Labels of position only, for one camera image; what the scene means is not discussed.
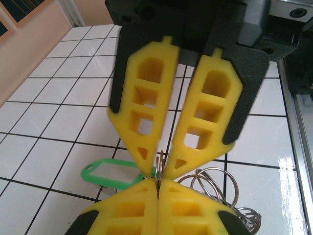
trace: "screw hole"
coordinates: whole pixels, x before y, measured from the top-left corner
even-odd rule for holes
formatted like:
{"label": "screw hole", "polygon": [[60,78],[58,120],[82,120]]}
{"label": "screw hole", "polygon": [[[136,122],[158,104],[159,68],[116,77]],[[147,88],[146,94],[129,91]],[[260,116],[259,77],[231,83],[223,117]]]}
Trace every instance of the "screw hole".
{"label": "screw hole", "polygon": [[150,21],[156,16],[156,11],[151,7],[145,7],[141,12],[141,17],[145,21]]}
{"label": "screw hole", "polygon": [[290,16],[293,18],[301,18],[307,14],[307,10],[304,8],[297,8],[290,12]]}
{"label": "screw hole", "polygon": [[271,55],[274,53],[274,50],[272,48],[263,48],[262,51],[264,51],[267,55]]}
{"label": "screw hole", "polygon": [[126,23],[131,23],[132,22],[132,19],[128,16],[122,16],[122,20]]}

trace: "green key tag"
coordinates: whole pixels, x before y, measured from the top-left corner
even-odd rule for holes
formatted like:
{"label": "green key tag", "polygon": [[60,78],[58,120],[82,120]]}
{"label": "green key tag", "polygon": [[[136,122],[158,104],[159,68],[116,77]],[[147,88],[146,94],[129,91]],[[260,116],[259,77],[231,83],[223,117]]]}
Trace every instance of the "green key tag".
{"label": "green key tag", "polygon": [[144,179],[136,163],[104,158],[97,160],[81,171],[83,180],[107,188],[127,189]]}

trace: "tiled surface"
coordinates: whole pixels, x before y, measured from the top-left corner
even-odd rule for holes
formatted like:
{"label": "tiled surface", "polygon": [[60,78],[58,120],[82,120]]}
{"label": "tiled surface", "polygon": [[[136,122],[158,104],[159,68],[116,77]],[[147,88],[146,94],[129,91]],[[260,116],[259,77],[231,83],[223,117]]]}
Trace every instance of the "tiled surface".
{"label": "tiled surface", "polygon": [[[119,29],[73,28],[0,108],[0,234],[64,234],[85,207],[112,195],[80,171],[101,158],[132,160],[107,117]],[[193,70],[178,66],[158,152],[171,150]],[[275,63],[266,77],[234,149],[202,168],[234,175],[238,206],[262,215],[258,235],[305,235]],[[231,182],[210,175],[231,201]]]}

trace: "yellow foam pad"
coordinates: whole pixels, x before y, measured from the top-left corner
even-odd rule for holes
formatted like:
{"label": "yellow foam pad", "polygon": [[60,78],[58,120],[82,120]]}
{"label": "yellow foam pad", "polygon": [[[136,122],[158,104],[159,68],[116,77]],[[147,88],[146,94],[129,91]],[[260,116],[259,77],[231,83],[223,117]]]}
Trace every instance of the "yellow foam pad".
{"label": "yellow foam pad", "polygon": [[[212,57],[203,55],[194,74],[172,141],[163,178],[176,179],[228,152],[234,143],[223,144],[223,136],[243,85],[232,64],[221,59],[217,48]],[[197,146],[184,143],[195,135]]]}
{"label": "yellow foam pad", "polygon": [[[149,177],[175,79],[179,48],[171,38],[151,42],[128,59],[120,112],[109,118],[142,173]],[[152,122],[141,133],[143,122]]]}
{"label": "yellow foam pad", "polygon": [[85,209],[99,212],[88,235],[157,235],[157,203],[154,179],[143,180]]}
{"label": "yellow foam pad", "polygon": [[159,235],[228,235],[218,212],[234,211],[190,188],[163,179],[158,202]]}

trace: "wall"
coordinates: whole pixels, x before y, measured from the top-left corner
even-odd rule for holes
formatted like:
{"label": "wall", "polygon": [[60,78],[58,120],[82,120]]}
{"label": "wall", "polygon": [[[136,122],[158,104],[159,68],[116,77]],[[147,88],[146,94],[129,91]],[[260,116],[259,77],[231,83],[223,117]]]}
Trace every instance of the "wall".
{"label": "wall", "polygon": [[0,9],[13,34],[0,44],[0,106],[72,28],[56,0],[17,28]]}
{"label": "wall", "polygon": [[113,23],[105,0],[73,0],[86,26]]}

